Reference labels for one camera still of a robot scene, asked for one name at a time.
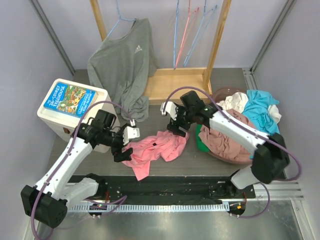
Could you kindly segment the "pink t shirt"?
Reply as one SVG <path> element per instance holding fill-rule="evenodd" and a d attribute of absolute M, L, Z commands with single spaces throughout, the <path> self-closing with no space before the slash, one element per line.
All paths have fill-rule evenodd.
<path fill-rule="evenodd" d="M 130 142 L 124 149 L 132 148 L 131 160 L 123 164 L 132 168 L 138 181 L 149 176 L 152 161 L 162 158 L 171 162 L 178 158 L 184 151 L 190 135 L 184 137 L 172 132 L 158 131 L 156 135 L 148 136 L 138 142 Z"/>

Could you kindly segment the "light blue wire hanger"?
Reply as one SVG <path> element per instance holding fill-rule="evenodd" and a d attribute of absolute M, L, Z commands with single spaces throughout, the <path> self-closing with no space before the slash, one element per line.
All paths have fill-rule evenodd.
<path fill-rule="evenodd" d="M 176 60 L 177 60 L 179 5 L 180 5 L 180 1 L 177 0 L 176 9 L 175 9 L 174 39 L 173 39 L 173 69 L 174 70 L 176 69 Z"/>

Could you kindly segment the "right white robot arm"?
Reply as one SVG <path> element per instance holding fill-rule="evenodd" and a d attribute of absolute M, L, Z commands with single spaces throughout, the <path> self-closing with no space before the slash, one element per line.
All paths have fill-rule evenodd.
<path fill-rule="evenodd" d="M 197 92 L 198 89 L 190 87 L 190 91 L 180 97 L 181 105 L 169 99 L 161 104 L 161 114 L 170 116 L 167 129 L 184 137 L 191 124 L 202 124 L 226 135 L 249 152 L 251 165 L 234 172 L 225 186 L 230 197 L 238 197 L 249 185 L 277 180 L 290 163 L 284 138 L 278 133 L 268 135 L 244 124 L 213 100 L 204 103 Z"/>

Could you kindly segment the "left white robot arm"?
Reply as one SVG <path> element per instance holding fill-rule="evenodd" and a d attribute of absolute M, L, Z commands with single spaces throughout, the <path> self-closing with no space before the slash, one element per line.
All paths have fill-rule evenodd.
<path fill-rule="evenodd" d="M 66 184 L 80 163 L 99 145 L 111 149 L 115 162 L 131 160 L 133 149 L 123 148 L 140 136 L 140 130 L 131 120 L 114 131 L 115 119 L 113 113 L 99 110 L 95 117 L 76 127 L 67 147 L 49 171 L 34 186 L 26 185 L 20 192 L 27 216 L 55 229 L 68 209 L 88 197 L 100 200 L 106 195 L 105 181 L 93 173 L 72 187 L 66 187 Z"/>

